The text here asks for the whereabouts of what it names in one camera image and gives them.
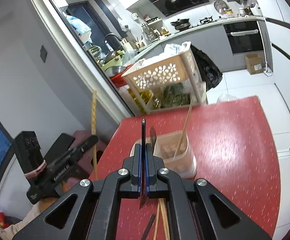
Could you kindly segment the kitchen sink faucet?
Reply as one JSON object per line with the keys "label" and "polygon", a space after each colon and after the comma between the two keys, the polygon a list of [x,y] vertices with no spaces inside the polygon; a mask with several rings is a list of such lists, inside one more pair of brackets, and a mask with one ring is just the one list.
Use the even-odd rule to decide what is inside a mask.
{"label": "kitchen sink faucet", "polygon": [[104,37],[103,40],[105,45],[109,45],[113,50],[123,50],[121,45],[122,38],[114,33],[109,33]]}

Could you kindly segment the cardboard box on floor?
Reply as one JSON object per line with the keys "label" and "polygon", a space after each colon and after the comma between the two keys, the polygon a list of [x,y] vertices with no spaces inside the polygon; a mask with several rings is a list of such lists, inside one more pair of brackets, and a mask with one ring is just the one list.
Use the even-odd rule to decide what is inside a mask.
{"label": "cardboard box on floor", "polygon": [[263,72],[262,57],[258,54],[248,54],[245,56],[246,69],[251,75]]}

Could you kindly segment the green vegetables bag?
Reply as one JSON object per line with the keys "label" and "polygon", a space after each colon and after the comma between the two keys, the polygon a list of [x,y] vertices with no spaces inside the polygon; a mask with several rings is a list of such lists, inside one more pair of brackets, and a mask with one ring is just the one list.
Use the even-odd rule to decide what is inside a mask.
{"label": "green vegetables bag", "polygon": [[190,101],[191,96],[181,82],[161,87],[161,102],[165,108],[189,105]]}

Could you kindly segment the dark brown plastic spoon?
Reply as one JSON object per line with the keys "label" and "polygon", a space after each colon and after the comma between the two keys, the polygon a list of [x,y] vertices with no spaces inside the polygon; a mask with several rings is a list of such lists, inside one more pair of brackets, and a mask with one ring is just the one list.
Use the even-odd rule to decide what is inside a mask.
{"label": "dark brown plastic spoon", "polygon": [[141,157],[142,157],[142,179],[141,179],[141,192],[139,209],[142,209],[146,204],[147,193],[146,193],[146,120],[142,119],[141,123]]}

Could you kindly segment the black wok on stove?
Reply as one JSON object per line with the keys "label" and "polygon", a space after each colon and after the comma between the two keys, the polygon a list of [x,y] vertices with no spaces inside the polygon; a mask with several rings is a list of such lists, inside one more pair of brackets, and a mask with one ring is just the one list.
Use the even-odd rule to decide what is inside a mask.
{"label": "black wok on stove", "polygon": [[176,30],[184,29],[191,26],[191,23],[189,22],[189,18],[185,19],[177,19],[174,22],[170,23]]}

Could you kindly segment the beige utensil holder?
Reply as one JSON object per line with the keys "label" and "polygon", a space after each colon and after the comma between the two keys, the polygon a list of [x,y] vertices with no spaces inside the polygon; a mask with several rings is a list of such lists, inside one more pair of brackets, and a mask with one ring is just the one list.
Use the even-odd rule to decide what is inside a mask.
{"label": "beige utensil holder", "polygon": [[197,173],[197,161],[187,134],[178,149],[181,135],[181,131],[159,135],[156,138],[154,156],[163,159],[165,167],[178,173],[181,178],[192,179]]}

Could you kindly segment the black garbage bag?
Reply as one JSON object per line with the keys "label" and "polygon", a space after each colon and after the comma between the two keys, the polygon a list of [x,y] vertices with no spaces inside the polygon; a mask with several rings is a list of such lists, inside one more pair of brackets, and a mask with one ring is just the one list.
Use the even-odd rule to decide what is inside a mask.
{"label": "black garbage bag", "polygon": [[216,88],[223,79],[223,74],[210,57],[191,44],[191,51],[198,66],[202,80],[206,82],[206,90]]}

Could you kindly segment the beige flower-pattern storage rack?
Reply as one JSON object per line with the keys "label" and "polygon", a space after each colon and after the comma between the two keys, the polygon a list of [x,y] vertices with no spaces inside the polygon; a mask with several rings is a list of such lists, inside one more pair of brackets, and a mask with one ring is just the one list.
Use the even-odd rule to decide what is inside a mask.
{"label": "beige flower-pattern storage rack", "polygon": [[122,78],[146,114],[165,108],[161,87],[174,83],[183,83],[185,92],[194,98],[194,105],[206,104],[206,82],[202,80],[189,41],[167,44],[160,55],[138,60]]}

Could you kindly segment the black built-in oven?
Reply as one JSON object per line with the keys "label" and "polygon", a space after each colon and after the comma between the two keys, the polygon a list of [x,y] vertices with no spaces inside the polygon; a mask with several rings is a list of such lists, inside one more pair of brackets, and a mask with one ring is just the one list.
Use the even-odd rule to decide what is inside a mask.
{"label": "black built-in oven", "polygon": [[224,24],[224,29],[233,54],[263,50],[257,21]]}

